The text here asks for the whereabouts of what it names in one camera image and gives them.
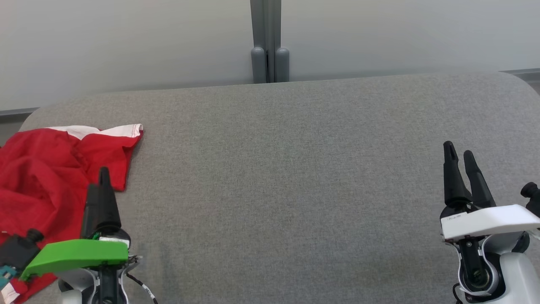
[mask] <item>white wall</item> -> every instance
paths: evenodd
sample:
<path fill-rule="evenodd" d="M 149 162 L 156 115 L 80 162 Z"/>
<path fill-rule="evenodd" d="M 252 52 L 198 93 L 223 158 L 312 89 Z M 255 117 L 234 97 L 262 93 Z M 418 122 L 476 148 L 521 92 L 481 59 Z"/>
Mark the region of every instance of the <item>white wall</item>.
<path fill-rule="evenodd" d="M 244 0 L 1 0 L 0 111 L 251 83 L 252 47 Z"/>
<path fill-rule="evenodd" d="M 540 67 L 539 0 L 282 0 L 291 81 Z"/>

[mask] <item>teal connector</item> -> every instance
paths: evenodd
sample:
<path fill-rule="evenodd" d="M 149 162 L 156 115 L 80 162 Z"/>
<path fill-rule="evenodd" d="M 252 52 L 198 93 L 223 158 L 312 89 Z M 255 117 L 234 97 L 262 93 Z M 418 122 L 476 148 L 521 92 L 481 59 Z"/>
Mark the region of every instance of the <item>teal connector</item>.
<path fill-rule="evenodd" d="M 16 274 L 17 271 L 7 265 L 0 267 L 0 290 L 4 289 Z"/>

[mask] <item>red cloth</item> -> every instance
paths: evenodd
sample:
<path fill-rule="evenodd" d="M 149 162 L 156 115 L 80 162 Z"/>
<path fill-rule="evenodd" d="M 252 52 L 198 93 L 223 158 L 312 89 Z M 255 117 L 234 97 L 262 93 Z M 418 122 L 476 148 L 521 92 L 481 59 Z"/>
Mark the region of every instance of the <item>red cloth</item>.
<path fill-rule="evenodd" d="M 0 243 L 12 234 L 38 229 L 48 243 L 79 238 L 86 190 L 99 169 L 109 168 L 115 190 L 126 174 L 142 125 L 105 131 L 71 126 L 19 132 L 0 149 Z M 16 304 L 48 286 L 52 274 L 30 283 L 12 280 Z"/>

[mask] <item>white label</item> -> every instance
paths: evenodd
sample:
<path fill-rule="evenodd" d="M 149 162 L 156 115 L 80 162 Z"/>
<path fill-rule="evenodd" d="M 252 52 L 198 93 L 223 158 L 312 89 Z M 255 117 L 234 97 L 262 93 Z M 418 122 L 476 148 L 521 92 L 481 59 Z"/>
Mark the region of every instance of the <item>white label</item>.
<path fill-rule="evenodd" d="M 4 289 L 2 289 L 2 297 L 4 298 L 5 304 L 13 303 L 18 296 L 19 294 L 13 289 L 11 284 L 7 284 Z"/>
<path fill-rule="evenodd" d="M 459 213 L 459 214 L 454 214 L 454 215 L 450 215 L 450 216 L 447 216 L 447 217 L 443 217 L 441 219 L 441 222 L 442 221 L 451 221 L 451 220 L 457 219 L 458 217 L 462 217 L 464 215 L 467 215 L 467 212 L 462 212 L 462 213 Z"/>
<path fill-rule="evenodd" d="M 120 242 L 126 244 L 128 247 L 130 246 L 130 242 L 128 240 L 117 239 L 116 237 L 100 236 L 99 240 L 105 242 Z"/>

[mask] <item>gray table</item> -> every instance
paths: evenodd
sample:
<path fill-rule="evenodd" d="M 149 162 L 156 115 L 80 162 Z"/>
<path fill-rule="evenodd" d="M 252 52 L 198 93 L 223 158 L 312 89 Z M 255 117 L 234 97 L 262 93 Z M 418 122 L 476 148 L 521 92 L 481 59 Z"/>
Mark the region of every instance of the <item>gray table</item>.
<path fill-rule="evenodd" d="M 120 92 L 22 129 L 144 125 L 118 203 L 160 304 L 453 304 L 442 143 L 475 152 L 498 204 L 525 204 L 539 117 L 526 83 L 480 73 Z"/>

